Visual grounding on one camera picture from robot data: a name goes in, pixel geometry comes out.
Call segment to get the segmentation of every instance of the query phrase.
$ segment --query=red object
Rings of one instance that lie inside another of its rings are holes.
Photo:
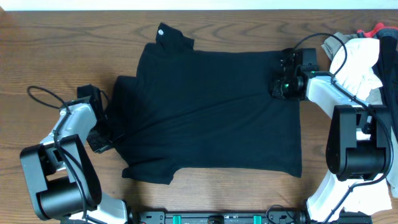
[[[363,33],[365,37],[374,37],[382,29],[398,30],[398,27],[388,27],[388,26],[385,26],[382,22],[379,22],[378,24],[376,24],[376,26],[374,27],[374,29],[371,32],[364,32],[363,30],[358,30],[357,34]]]

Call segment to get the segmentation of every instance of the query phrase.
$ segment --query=black t-shirt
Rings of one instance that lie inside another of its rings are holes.
[[[126,134],[123,177],[169,184],[183,167],[277,170],[300,177],[299,102],[272,98],[282,52],[204,52],[160,24],[137,77],[118,77],[106,112]]]

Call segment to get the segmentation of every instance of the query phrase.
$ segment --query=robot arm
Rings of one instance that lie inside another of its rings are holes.
[[[70,114],[67,115],[66,108],[61,108],[60,119],[53,130],[62,124],[58,140],[81,182],[83,194],[55,148],[52,131],[40,144],[22,150],[20,156],[33,208],[41,220],[54,218],[65,223],[66,220],[80,220],[85,203],[85,222],[104,223],[106,220],[106,223],[125,224],[128,221],[126,204],[101,192],[100,181],[83,146],[91,135],[91,146],[105,147],[101,138],[93,138],[104,132],[100,130],[104,129],[105,120],[100,91],[88,85],[79,87],[78,95],[81,98],[67,103]],[[48,180],[48,175],[63,169],[67,169],[67,176]]]
[[[391,127],[390,114],[383,105],[369,105],[351,96],[333,82],[330,72],[318,71],[315,49],[300,49],[286,58],[283,74],[272,83],[272,96],[312,101],[332,119],[326,145],[329,171],[307,200],[311,219],[328,220],[331,216],[326,216],[338,211],[339,200],[348,196],[347,189],[352,190],[354,183],[369,183],[377,176],[376,183],[388,173],[393,155],[385,128]]]

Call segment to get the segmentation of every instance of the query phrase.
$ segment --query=wood grain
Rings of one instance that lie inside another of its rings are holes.
[[[370,30],[377,22],[398,25],[398,11],[96,11],[6,12],[0,20],[0,223],[40,223],[29,201],[20,151],[38,144],[58,120],[56,110],[38,105],[25,92],[40,85],[66,100],[91,83],[109,95],[118,75],[135,75],[144,45],[159,22],[195,39],[195,49],[245,52],[292,47],[314,32],[345,34]],[[329,61],[316,47],[323,69]],[[44,100],[54,102],[46,95]],[[301,104],[303,177],[250,169],[182,169],[170,185],[121,178],[126,163],[114,151],[87,147],[102,189],[134,208],[170,211],[266,210],[278,203],[298,207],[317,189],[327,170],[325,144],[330,119],[317,105]],[[398,223],[393,210],[375,223]]]

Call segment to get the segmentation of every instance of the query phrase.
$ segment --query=t-shirt sleeve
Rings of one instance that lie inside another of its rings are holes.
[[[172,159],[162,158],[130,164],[122,172],[123,178],[132,178],[155,184],[170,184],[178,167]]]

